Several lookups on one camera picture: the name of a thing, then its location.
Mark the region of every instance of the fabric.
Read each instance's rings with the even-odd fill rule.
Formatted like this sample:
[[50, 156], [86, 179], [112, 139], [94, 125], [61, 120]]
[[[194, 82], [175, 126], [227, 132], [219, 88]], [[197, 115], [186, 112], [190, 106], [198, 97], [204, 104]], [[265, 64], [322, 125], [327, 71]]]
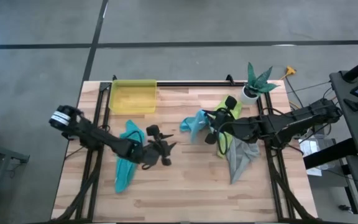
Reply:
[[197, 133], [208, 124], [203, 110], [199, 110], [195, 117], [187, 117], [180, 123], [180, 131], [190, 131], [191, 142], [194, 143]]
[[[144, 143], [144, 132], [140, 130], [132, 120], [128, 120], [125, 126], [126, 132], [119, 135], [121, 139], [128, 138], [139, 141], [142, 144]], [[129, 162], [126, 159], [117, 159], [115, 180], [116, 193], [123, 192], [125, 189], [127, 189], [129, 184], [131, 184], [131, 181], [135, 176], [136, 167], [137, 164]]]
[[230, 183], [234, 184], [241, 176], [248, 164], [260, 156], [259, 146], [248, 144], [240, 139], [234, 138], [226, 159], [229, 162]]
[[[225, 102], [228, 96], [226, 96], [225, 98], [223, 98], [223, 100], [220, 102], [220, 104], [218, 104], [215, 107], [215, 110], [219, 109], [219, 108], [225, 108]], [[234, 118], [238, 118], [240, 117], [240, 113], [241, 113], [241, 109], [242, 109], [242, 103], [240, 101], [237, 102], [236, 106], [234, 107], [233, 110], [230, 110], [230, 112], [233, 114]], [[233, 136], [231, 134], [226, 133], [225, 134], [227, 137], [227, 145], [230, 146], [230, 143], [233, 139]], [[224, 138], [223, 134], [220, 133], [219, 134], [219, 142], [221, 143], [221, 149], [224, 152], [226, 150], [226, 139]], [[224, 155], [221, 154], [221, 152], [218, 150], [217, 155], [220, 158], [224, 158]]]

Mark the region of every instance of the potted plant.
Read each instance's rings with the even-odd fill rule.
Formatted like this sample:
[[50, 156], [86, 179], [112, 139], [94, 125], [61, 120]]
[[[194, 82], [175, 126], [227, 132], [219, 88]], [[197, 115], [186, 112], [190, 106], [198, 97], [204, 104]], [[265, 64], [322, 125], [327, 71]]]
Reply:
[[257, 101], [260, 94], [267, 93], [278, 87], [276, 84], [267, 83], [271, 72], [272, 67], [259, 75], [259, 77], [256, 77], [252, 64], [248, 63], [248, 82], [244, 83], [240, 97], [243, 104], [252, 105]]

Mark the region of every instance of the artificial plant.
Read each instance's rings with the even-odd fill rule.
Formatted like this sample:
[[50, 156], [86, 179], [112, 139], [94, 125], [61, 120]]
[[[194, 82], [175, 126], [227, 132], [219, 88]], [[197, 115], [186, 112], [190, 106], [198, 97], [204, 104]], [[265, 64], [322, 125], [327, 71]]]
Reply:
[[251, 95], [260, 96], [260, 94], [270, 92], [278, 87], [278, 85], [274, 83], [267, 83], [272, 68], [273, 67], [270, 67], [267, 71], [259, 75], [259, 77], [256, 77], [252, 64], [248, 63], [248, 82], [244, 83], [244, 85]]

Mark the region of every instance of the white flower pot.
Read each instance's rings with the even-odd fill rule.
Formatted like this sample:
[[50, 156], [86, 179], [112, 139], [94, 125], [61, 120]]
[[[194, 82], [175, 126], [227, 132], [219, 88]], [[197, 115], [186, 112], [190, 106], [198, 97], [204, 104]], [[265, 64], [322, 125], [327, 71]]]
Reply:
[[253, 104], [255, 104], [255, 102], [258, 100], [259, 96], [256, 96], [256, 97], [253, 97], [253, 98], [247, 96], [244, 93], [245, 88], [246, 88], [246, 86], [242, 87], [242, 91], [241, 91], [241, 94], [240, 94], [240, 100], [241, 100], [242, 104], [245, 104], [245, 105], [253, 105]]

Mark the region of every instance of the blue cloth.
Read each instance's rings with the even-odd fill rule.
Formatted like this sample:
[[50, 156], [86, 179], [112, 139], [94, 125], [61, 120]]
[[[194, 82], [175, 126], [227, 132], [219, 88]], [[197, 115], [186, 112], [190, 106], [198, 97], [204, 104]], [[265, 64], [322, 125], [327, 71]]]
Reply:
[[[139, 141], [143, 144], [145, 137], [144, 132], [140, 130], [136, 124], [132, 120], [128, 120], [125, 124], [126, 132], [119, 135], [121, 139], [133, 139]], [[137, 164], [133, 162], [129, 162], [126, 159], [118, 158], [116, 164], [116, 193], [123, 192], [129, 184], [131, 184], [132, 179], [135, 176]]]
[[203, 110], [199, 110], [195, 117], [187, 117], [180, 123], [180, 131], [190, 131], [191, 142], [194, 142], [197, 133], [208, 124], [208, 118]]

